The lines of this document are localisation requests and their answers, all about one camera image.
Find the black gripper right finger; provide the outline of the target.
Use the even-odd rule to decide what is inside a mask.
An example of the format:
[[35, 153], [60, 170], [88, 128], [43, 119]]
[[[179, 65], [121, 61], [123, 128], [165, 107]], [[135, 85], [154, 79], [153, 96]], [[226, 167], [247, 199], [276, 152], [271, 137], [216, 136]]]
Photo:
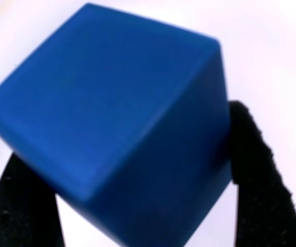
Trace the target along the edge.
[[249, 109], [231, 101], [232, 181], [238, 186], [235, 246], [296, 246], [296, 209]]

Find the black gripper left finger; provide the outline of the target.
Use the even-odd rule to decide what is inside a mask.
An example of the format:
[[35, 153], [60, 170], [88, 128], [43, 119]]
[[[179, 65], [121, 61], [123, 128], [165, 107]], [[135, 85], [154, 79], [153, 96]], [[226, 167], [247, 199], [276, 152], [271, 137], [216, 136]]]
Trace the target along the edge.
[[0, 178], [0, 246], [64, 246], [55, 192], [12, 154]]

